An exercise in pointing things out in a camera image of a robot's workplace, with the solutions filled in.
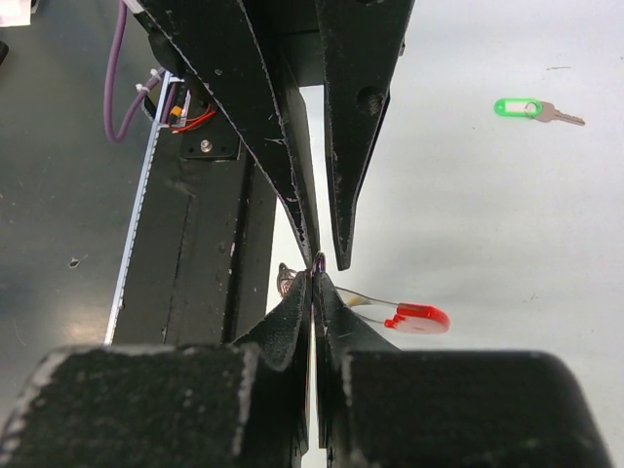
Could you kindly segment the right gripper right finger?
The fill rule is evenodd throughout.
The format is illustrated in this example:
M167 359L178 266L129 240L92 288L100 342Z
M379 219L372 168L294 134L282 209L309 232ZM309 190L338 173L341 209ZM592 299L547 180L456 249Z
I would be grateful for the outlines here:
M402 351L312 279L319 444L330 467L609 467L565 363L534 351Z

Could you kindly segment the red handled metal key holder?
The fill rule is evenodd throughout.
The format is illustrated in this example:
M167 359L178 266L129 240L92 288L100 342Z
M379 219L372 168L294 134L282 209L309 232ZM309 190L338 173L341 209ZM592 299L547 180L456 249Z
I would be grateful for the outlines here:
M407 302L392 302L388 300L369 297L359 292L354 292L345 288L338 287L331 284L333 290L337 293L340 301L359 319L365 322L377 323L382 325L385 329L394 330L402 333L416 333L416 334L441 334L447 332L450 328L450 318L442 310L423 304L413 304ZM373 316L367 316L357 310L358 307L349 308L345 302L353 295L361 295L368 297L373 305L358 306L383 306L391 308L394 311L394 315L391 318L374 318Z

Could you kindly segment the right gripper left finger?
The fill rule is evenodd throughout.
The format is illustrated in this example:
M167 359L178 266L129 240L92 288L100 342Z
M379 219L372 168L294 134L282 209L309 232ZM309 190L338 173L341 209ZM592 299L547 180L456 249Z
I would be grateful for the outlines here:
M26 380L5 467L297 467L309 447L312 278L225 345L67 346Z

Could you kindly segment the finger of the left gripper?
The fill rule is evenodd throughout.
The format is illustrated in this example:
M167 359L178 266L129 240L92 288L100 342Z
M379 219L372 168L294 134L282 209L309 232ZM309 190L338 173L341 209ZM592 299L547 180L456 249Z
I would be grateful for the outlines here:
M144 1L281 201L304 263L320 249L305 102L263 1Z
M325 154L337 268L350 268L358 199L385 113L414 3L318 1Z

